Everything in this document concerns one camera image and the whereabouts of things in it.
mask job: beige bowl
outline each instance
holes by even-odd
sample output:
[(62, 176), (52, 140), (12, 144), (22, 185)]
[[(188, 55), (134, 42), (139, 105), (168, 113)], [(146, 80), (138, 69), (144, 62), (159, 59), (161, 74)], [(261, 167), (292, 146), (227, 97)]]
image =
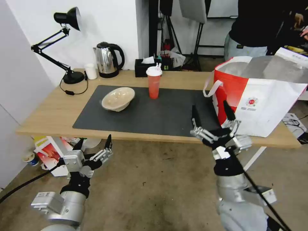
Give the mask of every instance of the beige bowl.
[(102, 100), (102, 107), (111, 111), (122, 111), (135, 97), (135, 91), (129, 87), (121, 87), (109, 92)]

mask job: red cup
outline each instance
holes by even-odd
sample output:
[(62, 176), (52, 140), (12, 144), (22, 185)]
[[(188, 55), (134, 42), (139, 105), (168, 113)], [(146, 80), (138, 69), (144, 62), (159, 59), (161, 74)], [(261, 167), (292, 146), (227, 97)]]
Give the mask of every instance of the red cup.
[(159, 94), (159, 82), (162, 74), (160, 67), (149, 67), (147, 69), (149, 81), (149, 96), (151, 99), (157, 99)]

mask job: lamp base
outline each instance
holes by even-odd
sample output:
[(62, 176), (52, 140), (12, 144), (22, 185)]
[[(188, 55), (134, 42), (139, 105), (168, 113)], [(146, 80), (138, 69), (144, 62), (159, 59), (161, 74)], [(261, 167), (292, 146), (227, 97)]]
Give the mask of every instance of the lamp base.
[(75, 84), (81, 82), (82, 80), (84, 80), (84, 75), (82, 72), (67, 73), (63, 77), (63, 82), (66, 84)]

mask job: lamp arm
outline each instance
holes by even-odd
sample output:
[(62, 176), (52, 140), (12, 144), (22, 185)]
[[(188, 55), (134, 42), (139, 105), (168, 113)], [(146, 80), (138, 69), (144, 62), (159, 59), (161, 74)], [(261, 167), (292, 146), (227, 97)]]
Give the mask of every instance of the lamp arm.
[[(65, 38), (65, 37), (67, 37), (67, 36), (69, 35), (69, 31), (70, 31), (69, 28), (64, 27), (64, 28), (62, 28), (60, 31), (58, 31), (57, 33), (55, 33), (55, 34), (53, 34), (52, 36), (48, 37), (47, 39), (45, 39), (45, 40), (43, 40), (43, 41), (41, 41), (41, 42), (39, 42), (39, 43), (37, 43), (37, 44), (35, 44), (35, 45), (32, 45), (32, 46), (31, 46), (31, 50), (32, 50), (33, 52), (39, 54), (40, 56), (44, 57), (45, 59), (49, 60), (50, 62), (54, 63), (54, 64), (57, 65), (58, 67), (62, 68), (62, 69), (65, 70), (66, 72), (71, 73), (71, 72), (72, 72), (71, 67), (66, 66), (65, 64), (63, 64), (63, 63), (61, 63), (61, 62), (59, 62), (59, 61), (56, 61), (56, 60), (53, 59), (52, 57), (50, 57), (50, 56), (46, 55), (45, 53), (43, 53), (43, 50), (44, 50), (45, 48), (47, 48), (47, 47), (53, 45), (54, 43), (56, 43), (56, 42), (62, 40), (62, 39)], [(48, 41), (49, 39), (53, 38), (54, 36), (56, 36), (56, 35), (58, 35), (58, 34), (60, 34), (60, 33), (62, 33), (62, 32), (64, 33), (64, 36), (62, 36), (61, 38), (59, 38), (59, 39), (57, 39), (57, 40), (55, 40), (55, 41), (53, 41), (53, 42), (48, 43), (48, 44), (47, 44), (46, 46), (44, 46), (44, 47), (40, 47), (40, 46), (44, 45), (44, 43), (45, 43), (46, 41)]]

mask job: robotic arm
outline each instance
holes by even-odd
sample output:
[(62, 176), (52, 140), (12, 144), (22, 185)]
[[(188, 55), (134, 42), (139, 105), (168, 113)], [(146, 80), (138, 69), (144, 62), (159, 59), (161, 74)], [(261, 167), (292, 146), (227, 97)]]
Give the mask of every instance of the robotic arm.
[(96, 154), (84, 155), (80, 150), (82, 142), (83, 140), (63, 157), (69, 171), (69, 183), (61, 189), (60, 193), (39, 192), (31, 203), (32, 208), (43, 212), (49, 221), (55, 223), (42, 231), (79, 229), (94, 170), (101, 167), (113, 155), (111, 135), (107, 138), (105, 148)]
[[(228, 119), (227, 126), (208, 131), (202, 128), (198, 111), (193, 106), (191, 130), (193, 136), (212, 148), (219, 195), (217, 210), (223, 226), (228, 231), (267, 231), (276, 230), (270, 227), (270, 224), (274, 224), (281, 230), (289, 231), (270, 205), (277, 200), (273, 189), (256, 185), (236, 157), (236, 153), (251, 147), (252, 142), (247, 135), (236, 135), (241, 122), (236, 120), (227, 101), (224, 101), (224, 109)], [(285, 229), (264, 212), (263, 206), (272, 210)]]

